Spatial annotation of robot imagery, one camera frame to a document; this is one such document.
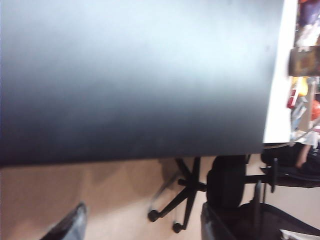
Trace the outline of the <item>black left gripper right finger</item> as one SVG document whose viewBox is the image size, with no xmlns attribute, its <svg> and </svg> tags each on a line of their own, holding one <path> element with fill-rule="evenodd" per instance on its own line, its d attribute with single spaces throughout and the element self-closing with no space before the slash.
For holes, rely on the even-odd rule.
<svg viewBox="0 0 320 240">
<path fill-rule="evenodd" d="M 208 201 L 201 210 L 201 239 L 202 240 L 236 240 L 225 219 L 235 216 L 234 209 L 212 207 Z"/>
</svg>

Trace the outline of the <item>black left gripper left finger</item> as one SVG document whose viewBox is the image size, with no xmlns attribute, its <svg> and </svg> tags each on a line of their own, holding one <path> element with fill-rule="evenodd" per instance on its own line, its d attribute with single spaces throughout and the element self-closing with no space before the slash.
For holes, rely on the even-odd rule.
<svg viewBox="0 0 320 240">
<path fill-rule="evenodd" d="M 47 234 L 47 240 L 84 240 L 87 227 L 87 206 L 80 202 Z"/>
</svg>

